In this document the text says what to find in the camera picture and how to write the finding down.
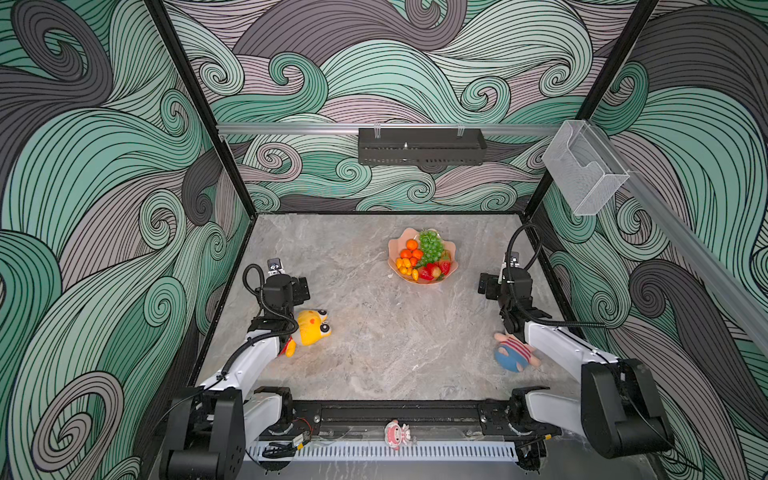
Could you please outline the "red fake strawberry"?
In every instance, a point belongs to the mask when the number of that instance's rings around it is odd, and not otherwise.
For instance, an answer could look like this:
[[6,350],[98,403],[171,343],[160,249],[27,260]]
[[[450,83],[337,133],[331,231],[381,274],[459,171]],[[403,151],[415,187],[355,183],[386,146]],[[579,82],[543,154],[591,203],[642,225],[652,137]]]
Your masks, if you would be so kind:
[[436,262],[436,265],[440,269],[440,276],[447,276],[452,269],[452,260],[450,258],[441,258]]
[[427,267],[419,268],[418,275],[420,280],[431,281],[433,279],[433,276]]

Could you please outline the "pink scalloped fruit bowl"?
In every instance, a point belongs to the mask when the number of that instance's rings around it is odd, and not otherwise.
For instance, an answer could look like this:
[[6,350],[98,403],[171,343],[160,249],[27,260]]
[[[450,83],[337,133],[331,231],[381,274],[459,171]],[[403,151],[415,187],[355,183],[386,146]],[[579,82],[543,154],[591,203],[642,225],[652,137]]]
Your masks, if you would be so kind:
[[407,228],[388,241],[388,265],[399,278],[419,285],[446,280],[458,270],[456,245],[435,229]]

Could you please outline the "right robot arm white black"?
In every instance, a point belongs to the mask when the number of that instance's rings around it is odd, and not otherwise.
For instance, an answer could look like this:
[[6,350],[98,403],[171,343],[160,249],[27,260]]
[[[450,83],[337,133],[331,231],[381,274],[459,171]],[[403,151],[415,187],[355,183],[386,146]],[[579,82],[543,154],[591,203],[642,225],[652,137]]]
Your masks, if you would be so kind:
[[585,439],[606,459],[668,452],[673,428],[651,370],[641,361],[620,358],[589,344],[577,330],[602,330],[602,323],[553,318],[534,307],[528,265],[520,265],[517,238],[536,227],[521,225],[510,238],[500,271],[483,273],[478,291],[499,305],[503,331],[494,335],[494,357],[505,370],[523,373],[548,357],[579,385],[578,397],[554,394],[546,386],[513,391],[507,418],[522,448],[541,447],[564,431]]

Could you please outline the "green fake grape bunch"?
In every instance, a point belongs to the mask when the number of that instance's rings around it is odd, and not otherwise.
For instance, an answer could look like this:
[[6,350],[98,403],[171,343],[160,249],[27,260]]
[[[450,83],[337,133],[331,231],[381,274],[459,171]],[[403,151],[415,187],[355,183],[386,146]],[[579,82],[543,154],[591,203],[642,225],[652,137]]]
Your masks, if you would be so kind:
[[442,257],[445,247],[442,238],[435,230],[424,230],[419,233],[419,249],[424,253],[420,259],[421,265],[435,263]]

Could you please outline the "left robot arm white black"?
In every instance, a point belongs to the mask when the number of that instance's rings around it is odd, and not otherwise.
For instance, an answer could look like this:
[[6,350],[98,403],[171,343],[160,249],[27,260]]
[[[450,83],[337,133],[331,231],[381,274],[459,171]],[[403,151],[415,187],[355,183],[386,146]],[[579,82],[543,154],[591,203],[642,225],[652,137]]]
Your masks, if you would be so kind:
[[310,298],[307,280],[287,274],[278,258],[245,268],[242,282],[259,313],[244,342],[214,375],[186,387],[162,417],[161,479],[235,479],[248,448],[283,417],[285,396],[256,388],[264,369],[298,332],[295,307]]

